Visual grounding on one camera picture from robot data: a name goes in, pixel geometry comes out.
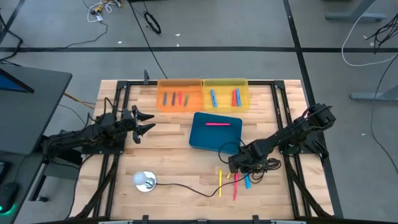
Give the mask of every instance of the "black desk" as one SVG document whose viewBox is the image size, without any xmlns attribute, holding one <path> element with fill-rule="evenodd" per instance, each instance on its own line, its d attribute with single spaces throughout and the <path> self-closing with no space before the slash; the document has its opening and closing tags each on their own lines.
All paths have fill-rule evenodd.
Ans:
<svg viewBox="0 0 398 224">
<path fill-rule="evenodd" d="M 0 187 L 13 182 L 21 166 L 16 178 L 19 191 L 15 205 L 9 213 L 0 214 L 0 223 L 7 224 L 14 223 L 40 169 L 44 158 L 40 140 L 72 75 L 12 65 L 0 68 L 35 90 L 33 94 L 0 90 L 0 161 L 11 163 Z"/>
</svg>

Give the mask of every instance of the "yellow marker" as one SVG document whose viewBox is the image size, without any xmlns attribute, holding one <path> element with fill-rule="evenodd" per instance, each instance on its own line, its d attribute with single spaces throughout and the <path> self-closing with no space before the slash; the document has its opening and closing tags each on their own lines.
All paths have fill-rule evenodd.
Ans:
<svg viewBox="0 0 398 224">
<path fill-rule="evenodd" d="M 220 187 L 221 187 L 221 185 L 223 184 L 223 170 L 222 169 L 220 169 L 220 171 L 218 172 L 218 175 L 220 177 Z M 221 188 L 219 189 L 218 196 L 221 198 Z"/>
</svg>

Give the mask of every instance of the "desk leg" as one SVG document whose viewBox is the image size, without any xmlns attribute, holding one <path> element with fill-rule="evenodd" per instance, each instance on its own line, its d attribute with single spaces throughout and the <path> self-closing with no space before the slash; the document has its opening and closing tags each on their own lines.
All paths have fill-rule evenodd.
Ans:
<svg viewBox="0 0 398 224">
<path fill-rule="evenodd" d="M 375 0 L 362 0 L 358 7 L 352 12 L 328 12 L 326 19 L 342 19 L 355 22 L 373 3 Z M 379 22 L 386 19 L 387 16 L 380 13 L 365 13 L 361 18 L 361 22 Z"/>
<path fill-rule="evenodd" d="M 373 100 L 374 93 L 357 92 L 351 93 L 349 96 L 352 100 Z M 384 93 L 376 94 L 376 101 L 398 101 L 398 85 L 385 91 Z"/>
<path fill-rule="evenodd" d="M 40 172 L 39 179 L 37 180 L 37 182 L 36 182 L 36 184 L 35 184 L 35 186 L 33 188 L 33 191 L 32 191 L 32 193 L 29 196 L 29 201 L 31 201 L 31 202 L 35 202 L 37 200 L 46 202 L 48 200 L 45 197 L 40 197 L 39 196 L 40 190 L 42 190 L 42 187 L 43 187 L 43 184 L 45 182 L 45 179 L 47 178 L 47 176 L 44 174 L 46 168 L 47 168 L 47 164 L 44 165 L 42 171 Z"/>
</svg>

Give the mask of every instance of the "translucent orange bin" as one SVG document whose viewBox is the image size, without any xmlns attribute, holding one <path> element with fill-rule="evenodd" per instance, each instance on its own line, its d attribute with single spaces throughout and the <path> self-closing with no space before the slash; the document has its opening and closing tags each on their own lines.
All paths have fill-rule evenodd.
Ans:
<svg viewBox="0 0 398 224">
<path fill-rule="evenodd" d="M 156 108 L 161 112 L 196 112 L 203 110 L 203 85 L 201 79 L 167 79 L 157 82 Z"/>
</svg>

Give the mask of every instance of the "marker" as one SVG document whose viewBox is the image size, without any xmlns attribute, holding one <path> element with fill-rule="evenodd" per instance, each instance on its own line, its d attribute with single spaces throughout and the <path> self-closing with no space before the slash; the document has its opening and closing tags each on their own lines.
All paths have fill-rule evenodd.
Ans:
<svg viewBox="0 0 398 224">
<path fill-rule="evenodd" d="M 246 184 L 246 189 L 250 189 L 251 188 L 251 184 L 250 184 L 249 174 L 245 173 L 244 175 L 245 175 L 244 182 Z"/>
<path fill-rule="evenodd" d="M 236 200 L 236 192 L 238 191 L 238 173 L 235 173 L 234 184 L 234 200 Z"/>
<path fill-rule="evenodd" d="M 189 95 L 188 95 L 188 94 L 186 94 L 186 95 L 185 95 L 185 103 L 184 103 L 184 106 L 187 106 L 187 103 L 188 103 L 188 98 L 189 98 Z"/>
<path fill-rule="evenodd" d="M 214 90 L 211 90 L 211 98 L 213 99 L 213 107 L 217 107 L 216 94 L 214 93 Z"/>
<path fill-rule="evenodd" d="M 173 92 L 173 99 L 172 99 L 172 105 L 174 106 L 175 103 L 175 92 Z"/>
<path fill-rule="evenodd" d="M 182 101 L 182 92 L 179 91 L 179 93 L 178 93 L 178 105 L 180 105 L 180 106 L 181 106 L 181 101 Z"/>
<path fill-rule="evenodd" d="M 166 105 L 166 101 L 167 101 L 167 93 L 165 92 L 163 96 L 163 105 Z"/>
<path fill-rule="evenodd" d="M 236 90 L 232 91 L 232 106 L 236 106 Z"/>
<path fill-rule="evenodd" d="M 219 192 L 218 192 L 218 196 L 221 198 L 221 185 L 223 185 L 223 170 L 222 169 L 220 169 L 218 171 L 218 176 L 219 176 L 219 179 L 220 179 L 220 181 L 219 181 L 220 189 L 219 189 Z"/>
<path fill-rule="evenodd" d="M 214 122 L 206 122 L 206 126 L 230 126 L 229 123 L 214 123 Z"/>
<path fill-rule="evenodd" d="M 241 104 L 241 94 L 239 93 L 239 89 L 236 89 L 236 102 L 238 106 L 242 106 Z"/>
</svg>

